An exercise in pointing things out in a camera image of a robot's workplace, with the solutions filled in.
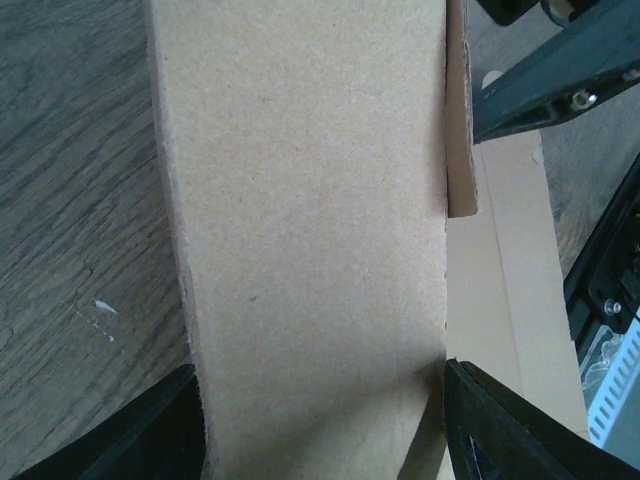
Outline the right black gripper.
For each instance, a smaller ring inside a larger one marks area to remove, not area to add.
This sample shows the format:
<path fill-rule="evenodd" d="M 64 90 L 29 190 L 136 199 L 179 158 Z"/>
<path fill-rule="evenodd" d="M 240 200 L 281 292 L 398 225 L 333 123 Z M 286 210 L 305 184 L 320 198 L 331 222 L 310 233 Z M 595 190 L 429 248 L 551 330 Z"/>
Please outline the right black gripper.
<path fill-rule="evenodd" d="M 570 121 L 639 83 L 639 3 L 478 0 L 498 25 L 540 6 L 561 31 L 473 100 L 475 143 Z"/>

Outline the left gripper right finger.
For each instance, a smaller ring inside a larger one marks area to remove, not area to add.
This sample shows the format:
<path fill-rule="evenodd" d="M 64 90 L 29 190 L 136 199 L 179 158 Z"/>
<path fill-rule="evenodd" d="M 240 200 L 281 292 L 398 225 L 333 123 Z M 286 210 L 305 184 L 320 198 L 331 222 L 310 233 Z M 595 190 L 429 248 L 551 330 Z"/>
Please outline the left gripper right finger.
<path fill-rule="evenodd" d="M 444 413 L 457 479 L 639 477 L 469 361 L 446 362 Z"/>

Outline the brown cardboard box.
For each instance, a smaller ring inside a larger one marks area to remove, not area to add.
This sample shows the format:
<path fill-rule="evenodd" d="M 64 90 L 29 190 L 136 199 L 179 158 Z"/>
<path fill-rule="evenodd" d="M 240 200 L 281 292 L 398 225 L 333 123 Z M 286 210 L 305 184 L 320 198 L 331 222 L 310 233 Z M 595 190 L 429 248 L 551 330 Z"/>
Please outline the brown cardboard box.
<path fill-rule="evenodd" d="M 450 356 L 587 435 L 541 138 L 473 144 L 465 2 L 146 11 L 207 478 L 450 478 Z"/>

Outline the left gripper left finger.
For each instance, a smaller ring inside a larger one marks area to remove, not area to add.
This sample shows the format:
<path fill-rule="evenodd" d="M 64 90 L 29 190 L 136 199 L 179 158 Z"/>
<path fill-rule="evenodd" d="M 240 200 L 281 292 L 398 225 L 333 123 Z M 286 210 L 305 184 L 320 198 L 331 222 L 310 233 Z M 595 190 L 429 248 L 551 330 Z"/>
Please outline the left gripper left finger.
<path fill-rule="evenodd" d="M 199 479 L 206 440 L 195 367 L 181 365 L 17 479 Z"/>

